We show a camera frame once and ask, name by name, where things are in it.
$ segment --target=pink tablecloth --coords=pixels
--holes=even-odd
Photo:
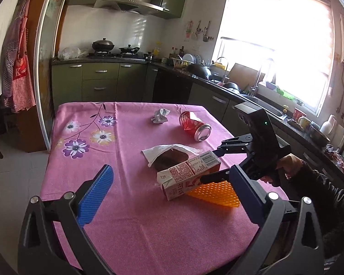
[[[169,121],[155,125],[150,119],[161,107],[171,110]],[[182,130],[178,117],[185,110],[212,126],[207,140],[198,143]],[[207,151],[231,137],[201,106],[67,103],[59,107],[55,119],[41,198],[56,199],[76,191],[107,163],[114,169],[114,182],[85,230],[114,272],[205,274],[241,255],[258,227],[242,206],[227,208],[187,195],[167,201],[141,150],[178,143]],[[244,158],[225,155],[221,169]],[[287,199],[281,188],[260,184]],[[57,229],[70,263],[79,266]]]

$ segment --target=red can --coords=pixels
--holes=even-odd
[[[196,141],[206,140],[212,131],[211,126],[200,120],[194,112],[183,112],[179,122],[181,127]]]

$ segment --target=yellow flower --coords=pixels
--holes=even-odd
[[[111,141],[115,141],[115,136],[106,130],[97,130],[92,132],[89,138],[92,143],[98,143],[100,146],[109,145]]]
[[[57,149],[61,148],[64,143],[65,143],[65,141],[63,140],[63,138],[60,138],[57,145],[56,145],[56,148]]]

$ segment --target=window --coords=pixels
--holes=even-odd
[[[333,22],[319,0],[227,0],[215,55],[259,70],[268,58],[276,84],[317,111],[333,60]],[[263,69],[268,80],[273,71]]]

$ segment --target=range hood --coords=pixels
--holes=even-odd
[[[163,8],[142,0],[97,0],[94,8],[112,8],[119,11],[129,11],[142,15],[163,11]]]

